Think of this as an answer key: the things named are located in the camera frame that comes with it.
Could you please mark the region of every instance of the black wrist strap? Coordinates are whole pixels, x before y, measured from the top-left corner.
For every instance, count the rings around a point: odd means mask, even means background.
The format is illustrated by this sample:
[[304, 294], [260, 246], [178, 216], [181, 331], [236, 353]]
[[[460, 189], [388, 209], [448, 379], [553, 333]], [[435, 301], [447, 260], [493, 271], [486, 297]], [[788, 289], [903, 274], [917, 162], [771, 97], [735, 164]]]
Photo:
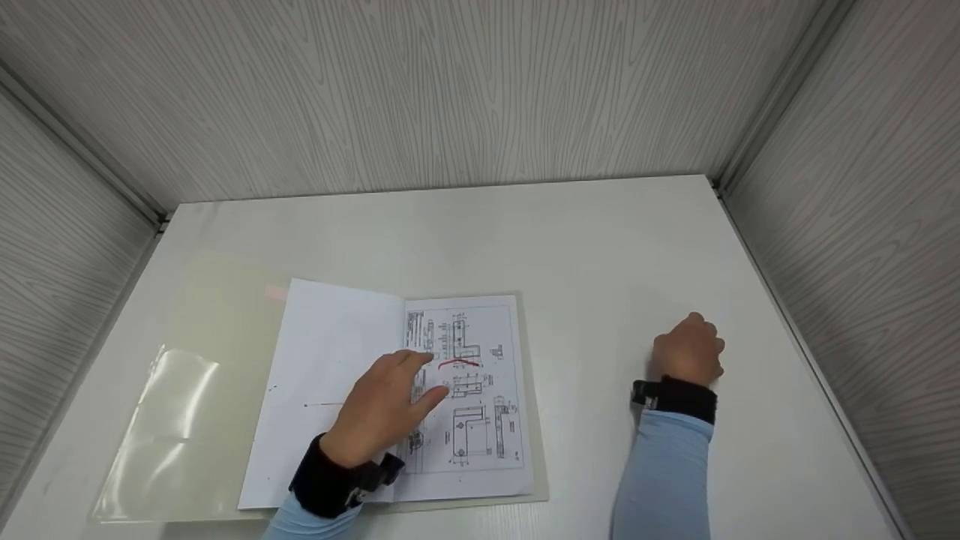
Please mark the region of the black wrist strap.
[[693, 382], [668, 376], [663, 376], [660, 382], [635, 380], [633, 401], [645, 408], [678, 412], [708, 424], [716, 423], [717, 395]]
[[310, 441], [289, 488], [311, 514], [333, 519], [359, 506], [381, 485], [394, 483], [403, 469], [403, 460], [392, 454], [384, 455], [379, 465], [368, 461], [352, 469], [341, 467], [320, 450], [324, 435]]

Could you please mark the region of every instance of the finger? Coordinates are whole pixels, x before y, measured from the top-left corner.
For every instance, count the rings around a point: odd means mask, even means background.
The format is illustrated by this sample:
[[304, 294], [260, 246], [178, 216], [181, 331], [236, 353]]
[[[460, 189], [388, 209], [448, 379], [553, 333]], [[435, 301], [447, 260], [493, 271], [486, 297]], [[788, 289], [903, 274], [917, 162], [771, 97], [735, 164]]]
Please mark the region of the finger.
[[412, 355], [404, 358], [403, 362], [400, 363], [400, 369], [409, 373], [410, 377], [413, 377], [417, 374], [421, 367], [430, 363], [430, 360], [432, 359], [432, 353], [413, 353]]
[[396, 367], [397, 362], [396, 353], [381, 356], [370, 366], [368, 373], [382, 373]]
[[400, 349], [395, 352], [393, 356], [396, 356], [396, 363], [403, 363], [403, 360], [406, 360], [410, 355], [416, 355], [417, 351], [411, 351], [410, 349]]
[[437, 405], [444, 400], [446, 394], [450, 391], [446, 386], [434, 386], [426, 391], [416, 403], [410, 405], [410, 412], [413, 414], [417, 424], [426, 418], [430, 411], [437, 408]]

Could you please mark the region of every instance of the paper sheet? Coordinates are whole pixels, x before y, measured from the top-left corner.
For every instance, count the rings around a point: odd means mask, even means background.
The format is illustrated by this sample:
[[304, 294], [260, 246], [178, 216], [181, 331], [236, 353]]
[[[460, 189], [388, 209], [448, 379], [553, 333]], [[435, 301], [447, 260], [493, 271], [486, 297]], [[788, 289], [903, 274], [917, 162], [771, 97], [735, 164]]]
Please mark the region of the paper sheet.
[[532, 493], [516, 298], [407, 302], [404, 343], [435, 356], [413, 398], [438, 384], [450, 393], [399, 445], [395, 500]]
[[306, 445], [333, 425], [356, 380], [403, 347], [435, 355], [412, 401], [438, 384], [450, 392], [392, 449], [406, 462], [400, 478], [367, 501], [533, 493], [515, 297], [405, 302], [293, 280], [237, 507], [279, 506]]
[[[371, 364], [402, 345], [403, 316], [396, 296], [291, 282], [239, 509], [280, 506], [310, 440], [333, 425]], [[381, 489], [370, 500], [392, 496]]]

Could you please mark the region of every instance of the technical drawing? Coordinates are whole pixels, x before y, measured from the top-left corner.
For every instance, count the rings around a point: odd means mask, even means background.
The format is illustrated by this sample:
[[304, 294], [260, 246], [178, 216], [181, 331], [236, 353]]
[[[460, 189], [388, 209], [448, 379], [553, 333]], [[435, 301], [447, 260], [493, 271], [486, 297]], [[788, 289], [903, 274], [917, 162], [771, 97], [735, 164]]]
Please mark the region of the technical drawing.
[[[516, 414], [516, 405], [508, 402], [503, 396], [497, 396], [493, 399], [493, 430], [496, 432], [496, 456], [506, 457], [506, 449], [503, 445], [503, 417], [508, 414]], [[509, 420], [510, 432], [515, 431], [514, 422]]]
[[407, 311], [406, 347], [433, 353], [433, 319], [423, 326], [423, 311]]
[[484, 389], [493, 386], [493, 375], [480, 375], [471, 373], [469, 375], [454, 375], [453, 382], [444, 381], [447, 388], [450, 389], [451, 399], [460, 399], [467, 396], [483, 395]]
[[483, 405], [464, 406], [453, 409], [453, 434], [450, 437], [451, 463], [469, 465], [471, 455], [490, 455], [493, 449], [487, 439], [490, 418]]
[[423, 351], [433, 353], [433, 319], [426, 323], [426, 330], [423, 331]]
[[449, 391], [400, 444], [401, 474], [472, 473], [527, 466], [511, 312], [506, 306], [413, 307], [406, 347], [432, 353], [414, 378], [411, 401], [442, 384]]
[[420, 345], [420, 327], [423, 324], [423, 311], [407, 312], [407, 347]]
[[480, 357], [480, 346], [467, 344], [467, 316], [464, 313], [453, 316], [453, 357], [461, 359]]

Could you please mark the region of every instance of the person's left hand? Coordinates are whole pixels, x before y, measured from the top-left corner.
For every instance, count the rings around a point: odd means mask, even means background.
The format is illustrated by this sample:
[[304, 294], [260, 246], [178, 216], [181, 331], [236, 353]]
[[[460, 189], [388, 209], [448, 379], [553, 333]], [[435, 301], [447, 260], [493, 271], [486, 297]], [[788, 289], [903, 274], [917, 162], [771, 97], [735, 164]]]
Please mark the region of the person's left hand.
[[341, 467], [353, 468], [410, 434], [448, 392], [435, 386], [410, 403], [414, 377], [432, 359], [407, 350], [381, 356], [353, 385], [333, 428], [320, 438], [320, 450]]

